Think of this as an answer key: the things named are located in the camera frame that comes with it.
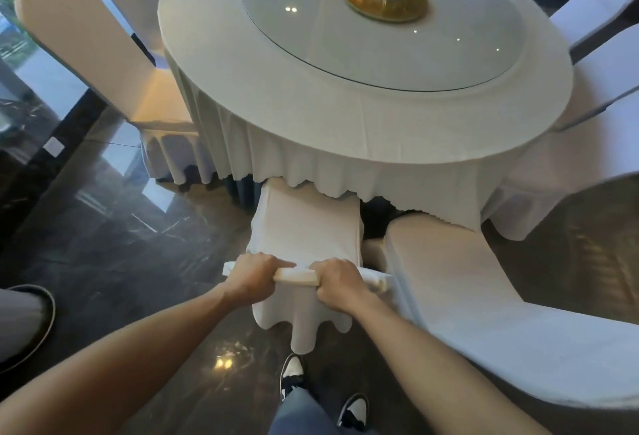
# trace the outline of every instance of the white tablecloth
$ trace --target white tablecloth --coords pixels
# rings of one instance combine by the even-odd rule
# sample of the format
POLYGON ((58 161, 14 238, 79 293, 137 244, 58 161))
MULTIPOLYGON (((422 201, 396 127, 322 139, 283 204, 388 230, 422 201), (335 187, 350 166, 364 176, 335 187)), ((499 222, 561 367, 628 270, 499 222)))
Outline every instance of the white tablecloth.
POLYGON ((242 0, 160 0, 169 64, 220 177, 304 180, 338 197, 383 196, 477 230, 480 211, 525 144, 571 92, 559 33, 532 0, 525 50, 505 74, 452 92, 344 80, 285 53, 242 0))

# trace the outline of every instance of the person's left hand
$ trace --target person's left hand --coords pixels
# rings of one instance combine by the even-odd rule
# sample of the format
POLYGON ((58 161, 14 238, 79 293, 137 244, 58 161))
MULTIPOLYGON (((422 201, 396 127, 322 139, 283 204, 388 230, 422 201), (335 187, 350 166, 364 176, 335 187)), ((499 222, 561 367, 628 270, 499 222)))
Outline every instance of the person's left hand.
POLYGON ((235 261, 231 274, 220 286, 234 306, 254 304, 275 291, 273 276, 281 267, 295 267, 295 264, 266 253, 244 253, 235 261))

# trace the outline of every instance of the shoe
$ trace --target shoe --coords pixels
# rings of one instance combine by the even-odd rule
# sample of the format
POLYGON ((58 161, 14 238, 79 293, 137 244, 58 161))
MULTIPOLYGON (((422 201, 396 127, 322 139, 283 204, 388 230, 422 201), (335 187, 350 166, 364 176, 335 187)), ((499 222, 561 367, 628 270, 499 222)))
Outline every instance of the shoe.
POLYGON ((366 430, 366 418, 368 415, 368 398, 361 393, 356 393, 346 400, 337 419, 337 426, 352 428, 358 432, 366 430))
POLYGON ((282 393, 282 401, 291 393, 293 388, 303 388, 304 385, 304 367, 302 359, 295 353, 288 355, 282 368, 280 376, 280 393, 282 393))

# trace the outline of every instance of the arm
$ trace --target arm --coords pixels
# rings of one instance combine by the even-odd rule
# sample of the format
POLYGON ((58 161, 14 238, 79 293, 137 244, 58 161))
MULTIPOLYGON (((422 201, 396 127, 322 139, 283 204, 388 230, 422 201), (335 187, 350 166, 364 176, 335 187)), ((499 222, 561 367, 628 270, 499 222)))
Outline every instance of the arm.
POLYGON ((241 255, 207 294, 141 319, 44 372, 0 404, 3 435, 116 431, 231 310, 274 292, 272 255, 241 255))
POLYGON ((351 262, 331 259, 311 268, 318 273, 320 301, 357 319, 438 433, 548 433, 466 359, 370 292, 351 262))

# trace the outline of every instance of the dining table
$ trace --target dining table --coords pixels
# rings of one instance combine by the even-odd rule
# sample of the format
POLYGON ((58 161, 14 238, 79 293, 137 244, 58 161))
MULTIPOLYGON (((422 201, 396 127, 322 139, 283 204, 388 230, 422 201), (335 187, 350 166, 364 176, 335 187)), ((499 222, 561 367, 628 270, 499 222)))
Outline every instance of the dining table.
POLYGON ((220 178, 312 181, 473 230, 572 91, 532 0, 160 0, 158 18, 220 178))

